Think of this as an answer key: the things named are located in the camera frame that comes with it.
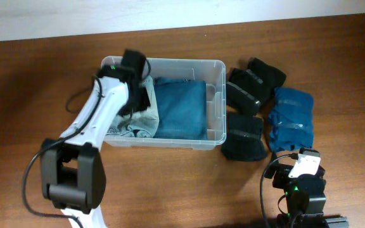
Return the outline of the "dark blue jeans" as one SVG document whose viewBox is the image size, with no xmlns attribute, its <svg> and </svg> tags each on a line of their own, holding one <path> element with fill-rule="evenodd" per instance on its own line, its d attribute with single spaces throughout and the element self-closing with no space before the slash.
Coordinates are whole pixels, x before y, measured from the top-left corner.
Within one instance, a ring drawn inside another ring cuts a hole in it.
<svg viewBox="0 0 365 228">
<path fill-rule="evenodd" d="M 156 138 L 207 139 L 207 98 L 204 81 L 158 77 L 154 90 L 159 116 Z"/>
</svg>

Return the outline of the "black garment bundle taped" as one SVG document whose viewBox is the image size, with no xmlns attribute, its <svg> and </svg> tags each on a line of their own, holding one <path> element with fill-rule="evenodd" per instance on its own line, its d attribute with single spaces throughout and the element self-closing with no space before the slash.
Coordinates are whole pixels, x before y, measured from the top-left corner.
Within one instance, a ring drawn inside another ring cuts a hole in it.
<svg viewBox="0 0 365 228">
<path fill-rule="evenodd" d="M 250 69 L 234 68 L 226 83 L 227 104 L 247 116 L 256 116 L 271 92 L 272 84 Z"/>
</svg>

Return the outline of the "blue taped garment bundle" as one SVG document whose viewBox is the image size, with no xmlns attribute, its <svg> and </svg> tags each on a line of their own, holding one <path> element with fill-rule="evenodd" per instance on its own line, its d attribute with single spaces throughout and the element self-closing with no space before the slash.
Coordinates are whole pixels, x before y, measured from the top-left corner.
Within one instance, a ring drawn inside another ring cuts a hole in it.
<svg viewBox="0 0 365 228">
<path fill-rule="evenodd" d="M 314 99 L 306 92 L 287 87 L 274 89 L 274 106 L 267 117 L 273 153 L 313 147 L 313 106 Z"/>
</svg>

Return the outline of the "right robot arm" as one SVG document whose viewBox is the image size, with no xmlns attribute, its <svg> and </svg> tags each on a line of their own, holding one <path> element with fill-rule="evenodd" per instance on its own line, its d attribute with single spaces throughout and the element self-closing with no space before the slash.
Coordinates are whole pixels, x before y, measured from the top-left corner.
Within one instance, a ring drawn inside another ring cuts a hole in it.
<svg viewBox="0 0 365 228">
<path fill-rule="evenodd" d="M 274 162 L 268 165 L 263 172 L 263 178 L 271 179 L 274 188 L 284 191 L 284 195 L 279 200 L 286 200 L 287 211 L 280 211 L 273 226 L 278 228 L 348 228 L 347 217 L 324 214 L 326 181 L 323 177 L 325 169 L 319 167 L 314 175 L 302 174 L 299 177 L 289 177 L 291 169 L 290 165 Z"/>
</svg>

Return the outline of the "black garment bundle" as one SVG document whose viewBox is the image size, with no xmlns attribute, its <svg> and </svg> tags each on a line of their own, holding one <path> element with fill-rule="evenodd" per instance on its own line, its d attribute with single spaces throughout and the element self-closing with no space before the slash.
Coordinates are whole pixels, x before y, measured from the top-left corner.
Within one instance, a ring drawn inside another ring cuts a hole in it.
<svg viewBox="0 0 365 228">
<path fill-rule="evenodd" d="M 281 87 L 285 83 L 286 74 L 284 72 L 258 58 L 249 61 L 248 69 L 272 87 Z"/>
<path fill-rule="evenodd" d="M 258 162 L 267 157 L 262 135 L 263 120 L 239 113 L 227 114 L 227 137 L 221 152 L 227 160 L 238 162 Z"/>
</svg>

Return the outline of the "light blue jeans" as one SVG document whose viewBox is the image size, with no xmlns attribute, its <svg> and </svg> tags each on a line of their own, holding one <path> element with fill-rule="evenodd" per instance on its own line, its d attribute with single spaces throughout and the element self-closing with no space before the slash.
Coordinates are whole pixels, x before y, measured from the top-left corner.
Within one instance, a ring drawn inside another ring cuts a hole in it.
<svg viewBox="0 0 365 228">
<path fill-rule="evenodd" d="M 128 115 L 116 115 L 106 136 L 152 138 L 160 122 L 153 78 L 147 76 L 141 83 L 143 96 L 148 98 L 148 106 L 143 111 L 133 111 Z"/>
</svg>

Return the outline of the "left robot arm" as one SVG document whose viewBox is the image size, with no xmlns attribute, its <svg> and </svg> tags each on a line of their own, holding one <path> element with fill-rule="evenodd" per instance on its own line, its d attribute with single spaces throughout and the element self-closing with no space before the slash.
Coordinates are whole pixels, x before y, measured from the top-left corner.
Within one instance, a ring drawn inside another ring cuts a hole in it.
<svg viewBox="0 0 365 228">
<path fill-rule="evenodd" d="M 91 94 L 57 141 L 42 144 L 42 195 L 62 211 L 72 227 L 105 227 L 101 201 L 106 175 L 100 150 L 113 119 L 148 107 L 141 87 L 150 71 L 146 56 L 125 50 L 120 63 L 98 70 Z"/>
</svg>

